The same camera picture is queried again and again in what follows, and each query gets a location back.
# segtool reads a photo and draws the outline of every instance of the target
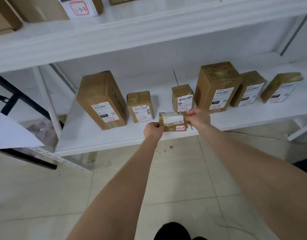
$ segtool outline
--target person's right hand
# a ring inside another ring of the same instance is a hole
[[[186,113],[188,124],[197,130],[203,129],[210,125],[210,115],[206,110],[192,109]]]

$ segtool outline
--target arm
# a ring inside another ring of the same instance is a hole
[[[271,230],[280,239],[307,239],[307,173],[227,137],[206,111],[187,114]]]
[[[150,165],[164,127],[147,124],[135,154],[93,200],[66,240],[133,240]]]

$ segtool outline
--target upper shelf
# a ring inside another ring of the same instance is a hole
[[[307,14],[307,0],[137,0],[0,36],[0,73]]]

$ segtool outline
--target sheet of paper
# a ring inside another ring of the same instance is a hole
[[[0,113],[0,149],[40,146],[43,146],[43,143],[34,134]]]

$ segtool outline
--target floor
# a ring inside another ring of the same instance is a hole
[[[238,133],[283,160],[307,157],[307,144]],[[0,155],[0,240],[65,239],[97,193],[138,148],[98,152],[93,172],[59,164],[51,171]],[[152,162],[135,239],[153,239],[167,222],[209,240],[275,240],[199,136],[162,141]]]

